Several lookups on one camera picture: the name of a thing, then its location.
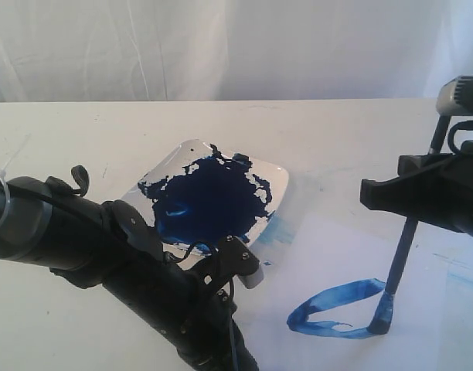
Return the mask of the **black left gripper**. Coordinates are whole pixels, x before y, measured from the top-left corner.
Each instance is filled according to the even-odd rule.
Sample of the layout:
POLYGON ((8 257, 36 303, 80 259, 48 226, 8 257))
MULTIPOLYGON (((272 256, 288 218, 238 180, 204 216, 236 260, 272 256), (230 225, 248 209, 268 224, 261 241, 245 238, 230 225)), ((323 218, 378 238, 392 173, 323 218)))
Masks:
POLYGON ((232 319, 230 295, 207 288, 199 263, 184 271, 134 248, 110 248, 103 286, 172 344, 194 370, 256 370, 232 319))

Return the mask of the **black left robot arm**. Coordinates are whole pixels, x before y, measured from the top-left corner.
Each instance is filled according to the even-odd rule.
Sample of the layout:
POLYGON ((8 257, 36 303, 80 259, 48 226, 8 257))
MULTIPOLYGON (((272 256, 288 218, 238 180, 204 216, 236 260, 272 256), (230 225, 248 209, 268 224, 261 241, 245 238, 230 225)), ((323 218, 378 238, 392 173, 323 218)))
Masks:
POLYGON ((233 320, 233 278, 260 268, 244 242, 226 235, 184 270, 133 206, 88 200, 87 170, 71 173, 75 185, 0 175, 0 260, 48 267, 78 288, 104 287, 195 370, 257 369, 233 320))

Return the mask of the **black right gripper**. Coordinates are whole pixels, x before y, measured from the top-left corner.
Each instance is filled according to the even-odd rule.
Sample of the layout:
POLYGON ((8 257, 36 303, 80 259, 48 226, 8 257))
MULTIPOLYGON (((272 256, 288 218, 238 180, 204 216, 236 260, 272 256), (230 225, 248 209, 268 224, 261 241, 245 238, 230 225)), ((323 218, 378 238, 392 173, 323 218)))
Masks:
POLYGON ((383 182, 363 179, 360 202, 473 237, 473 141, 464 141, 457 155, 401 155, 397 175, 383 182))

